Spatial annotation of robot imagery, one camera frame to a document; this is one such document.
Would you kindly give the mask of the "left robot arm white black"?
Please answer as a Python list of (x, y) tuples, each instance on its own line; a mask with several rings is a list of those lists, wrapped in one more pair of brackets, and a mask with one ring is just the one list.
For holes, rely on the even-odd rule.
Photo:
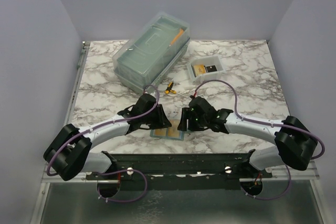
[(64, 181), (79, 173), (99, 173), (104, 179), (116, 175), (115, 159), (106, 151), (91, 150), (115, 137), (124, 136), (147, 126), (164, 129), (172, 124), (155, 97), (144, 93), (136, 104), (119, 111), (114, 117), (86, 127), (65, 125), (43, 154), (48, 170), (53, 169)]

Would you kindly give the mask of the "green leather card holder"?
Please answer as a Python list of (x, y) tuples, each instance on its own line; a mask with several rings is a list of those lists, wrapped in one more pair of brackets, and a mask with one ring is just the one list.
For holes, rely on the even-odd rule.
[(171, 127), (164, 128), (164, 129), (155, 129), (151, 130), (150, 137), (153, 138), (160, 138), (164, 140), (176, 140), (176, 141), (183, 141), (184, 140), (184, 132), (179, 131), (177, 129), (180, 121), (173, 119), (170, 120), (172, 124)]

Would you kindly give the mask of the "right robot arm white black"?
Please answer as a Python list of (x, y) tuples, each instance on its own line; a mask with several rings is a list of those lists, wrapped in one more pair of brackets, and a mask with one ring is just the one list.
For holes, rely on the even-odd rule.
[(255, 177), (265, 168), (287, 165), (304, 171), (313, 158), (318, 141), (296, 117), (265, 120), (239, 116), (231, 109), (215, 109), (206, 99), (194, 98), (182, 109), (178, 130), (196, 132), (212, 130), (225, 134), (255, 137), (272, 144), (263, 150), (249, 151), (241, 165), (242, 173)]

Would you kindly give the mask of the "white card tray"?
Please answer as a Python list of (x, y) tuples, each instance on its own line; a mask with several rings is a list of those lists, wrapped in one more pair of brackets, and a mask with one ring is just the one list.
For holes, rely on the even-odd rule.
[(226, 72), (219, 56), (206, 56), (192, 60), (187, 71), (193, 83), (200, 84), (210, 79), (220, 79)]

